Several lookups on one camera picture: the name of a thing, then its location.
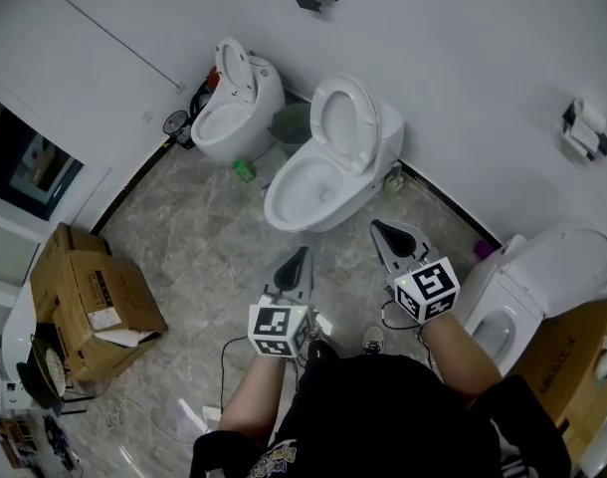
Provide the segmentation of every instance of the tile floor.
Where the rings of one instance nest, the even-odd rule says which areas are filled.
[[[115,255],[142,268],[169,331],[90,402],[86,414],[62,418],[86,478],[188,476],[190,444],[158,432],[131,403],[124,405],[121,425],[114,429],[107,427],[106,413],[115,413],[128,397],[175,439],[194,441],[200,431],[190,410],[201,417],[202,406],[219,405],[222,346],[246,334],[248,306],[258,298],[263,269],[285,249],[312,248],[312,298],[333,323],[332,338],[345,356],[360,352],[364,330],[380,322],[380,306],[388,300],[385,273],[369,237],[373,218],[420,227],[450,258],[461,281],[476,263],[471,250],[479,235],[410,179],[398,196],[379,194],[328,232],[288,234],[272,228],[264,218],[261,187],[284,162],[280,150],[269,150],[256,162],[258,178],[245,184],[196,148],[175,146],[111,217],[102,235]],[[392,324],[408,323],[393,306],[386,313]],[[426,358],[413,332],[386,330],[385,346],[389,354]],[[253,355],[247,341],[228,347],[225,401]],[[294,391],[289,368],[282,415]],[[59,466],[49,476],[61,475]]]

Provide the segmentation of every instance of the white toilet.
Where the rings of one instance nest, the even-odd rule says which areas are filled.
[[[592,300],[607,285],[607,236],[588,223],[516,235],[481,262],[453,310],[505,375],[543,319]]]
[[[381,186],[403,146],[403,119],[351,75],[316,88],[312,139],[278,172],[264,213],[280,230],[323,232],[360,209]]]
[[[215,64],[220,81],[193,123],[191,138],[215,161],[253,161],[273,144],[269,126],[285,104],[280,75],[230,37],[217,45]]]

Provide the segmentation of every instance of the green bottle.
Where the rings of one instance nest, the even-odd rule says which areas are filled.
[[[233,166],[235,167],[235,172],[237,176],[241,178],[244,182],[250,182],[255,178],[255,172],[253,168],[246,164],[244,161],[233,161]]]

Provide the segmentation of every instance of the gray bin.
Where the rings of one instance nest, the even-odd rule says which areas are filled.
[[[273,115],[271,134],[286,156],[291,157],[312,136],[310,105],[299,103],[279,110]]]

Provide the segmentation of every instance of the black shirt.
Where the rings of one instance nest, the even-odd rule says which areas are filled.
[[[191,478],[268,476],[569,476],[555,425],[521,377],[467,409],[406,357],[338,359],[302,377],[275,442],[262,454],[217,431],[194,446]]]

